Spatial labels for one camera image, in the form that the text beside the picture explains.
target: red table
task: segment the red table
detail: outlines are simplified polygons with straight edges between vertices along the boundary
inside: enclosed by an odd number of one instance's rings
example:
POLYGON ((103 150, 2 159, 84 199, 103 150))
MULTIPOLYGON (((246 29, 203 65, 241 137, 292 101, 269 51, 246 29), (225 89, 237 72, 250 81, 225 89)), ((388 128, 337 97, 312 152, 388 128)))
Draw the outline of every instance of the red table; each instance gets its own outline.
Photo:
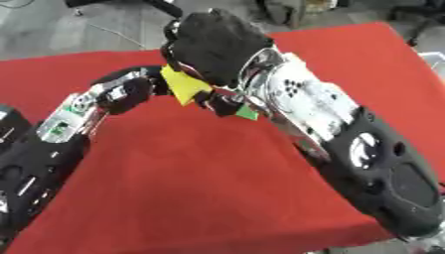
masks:
MULTIPOLYGON (((385 24, 274 34, 407 137, 445 177, 444 86, 385 24)), ((0 101, 43 119, 73 91, 158 52, 0 63, 0 101)), ((265 119, 159 97, 110 117, 59 196, 9 253, 299 253, 388 235, 327 186, 265 119)))

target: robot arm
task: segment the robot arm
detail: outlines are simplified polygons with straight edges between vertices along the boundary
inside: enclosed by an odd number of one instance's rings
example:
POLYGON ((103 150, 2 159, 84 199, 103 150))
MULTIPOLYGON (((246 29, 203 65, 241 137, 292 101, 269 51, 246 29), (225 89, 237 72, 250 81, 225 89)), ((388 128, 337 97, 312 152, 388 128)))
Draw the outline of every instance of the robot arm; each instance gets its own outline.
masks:
POLYGON ((151 94, 169 93, 160 69, 135 66, 114 72, 94 82, 87 92, 69 95, 34 127, 18 112, 4 111, 1 126, 13 131, 0 156, 0 251, 58 193, 108 114, 124 113, 151 94))
POLYGON ((268 117, 357 210, 404 240, 441 234, 432 169, 375 113, 226 11, 192 14, 168 34, 163 54, 172 68, 230 90, 227 100, 268 117))

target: office chair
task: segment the office chair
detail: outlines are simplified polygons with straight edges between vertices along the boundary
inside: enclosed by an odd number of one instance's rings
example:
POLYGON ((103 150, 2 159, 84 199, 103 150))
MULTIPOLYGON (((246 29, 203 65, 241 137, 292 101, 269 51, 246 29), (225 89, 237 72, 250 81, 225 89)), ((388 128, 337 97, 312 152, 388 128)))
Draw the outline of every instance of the office chair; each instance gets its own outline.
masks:
POLYGON ((445 25, 444 0, 426 0, 421 6, 396 6, 390 11, 388 20, 396 20, 398 13, 416 14, 426 18, 412 31, 411 37, 407 41, 412 47, 418 44, 419 36, 433 23, 445 25))

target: floor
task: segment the floor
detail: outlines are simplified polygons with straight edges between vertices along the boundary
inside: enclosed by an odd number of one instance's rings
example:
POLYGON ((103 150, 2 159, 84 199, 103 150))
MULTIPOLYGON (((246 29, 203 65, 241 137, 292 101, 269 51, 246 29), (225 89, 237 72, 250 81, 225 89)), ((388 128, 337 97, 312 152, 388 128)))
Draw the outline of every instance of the floor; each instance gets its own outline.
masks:
MULTIPOLYGON (((21 4, 28 0, 12 0, 21 4)), ((363 23, 384 20, 388 9, 396 4, 417 4, 417 0, 352 0, 353 6, 321 15, 307 16, 299 29, 363 23)), ((234 14, 258 23, 252 0, 176 0, 186 13, 209 7, 229 9, 234 14)), ((113 30, 139 42, 145 49, 157 49, 163 42, 163 25, 170 17, 134 1, 114 1, 83 8, 84 15, 75 17, 62 0, 36 0, 30 6, 9 10, 0 8, 0 60, 52 56, 76 52, 134 51, 137 44, 115 34, 113 30)), ((415 19, 392 22, 402 36, 412 29, 415 19)), ((288 28, 258 23, 265 32, 288 31, 288 28)), ((445 26, 426 31, 416 49, 420 52, 445 53, 445 26)), ((365 247, 333 249, 331 253, 407 253, 397 241, 365 247)))

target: cable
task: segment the cable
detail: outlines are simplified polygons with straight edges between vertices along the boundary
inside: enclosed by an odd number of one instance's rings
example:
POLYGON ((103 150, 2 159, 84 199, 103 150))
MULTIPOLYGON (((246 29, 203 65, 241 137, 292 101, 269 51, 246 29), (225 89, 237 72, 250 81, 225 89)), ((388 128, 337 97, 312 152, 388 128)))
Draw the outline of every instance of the cable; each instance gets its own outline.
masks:
MULTIPOLYGON (((11 2, 13 0, 3 0, 0 1, 2 3, 7 3, 7 2, 11 2)), ((17 6, 9 6, 9 5, 5 5, 5 4, 0 4, 0 7, 6 8, 6 9, 22 9, 24 7, 27 7, 28 5, 31 5, 32 3, 34 3, 36 0, 30 0, 28 3, 24 3, 22 5, 17 5, 17 6)))
POLYGON ((102 27, 96 26, 96 25, 91 24, 91 23, 86 23, 86 24, 89 25, 89 26, 95 27, 95 28, 97 28, 97 29, 106 31, 106 32, 108 32, 108 33, 111 33, 111 34, 120 36, 121 38, 123 38, 123 39, 125 39, 125 40, 127 40, 127 41, 129 41, 129 42, 132 42, 133 44, 139 46, 142 50, 148 50, 148 49, 147 49, 144 45, 142 45, 141 43, 139 43, 139 42, 137 42, 137 41, 135 41, 135 40, 133 40, 133 39, 131 39, 131 38, 129 38, 129 37, 126 37, 126 36, 124 36, 123 34, 121 34, 121 33, 119 33, 119 32, 112 31, 112 30, 109 30, 109 29, 106 29, 106 28, 102 28, 102 27))

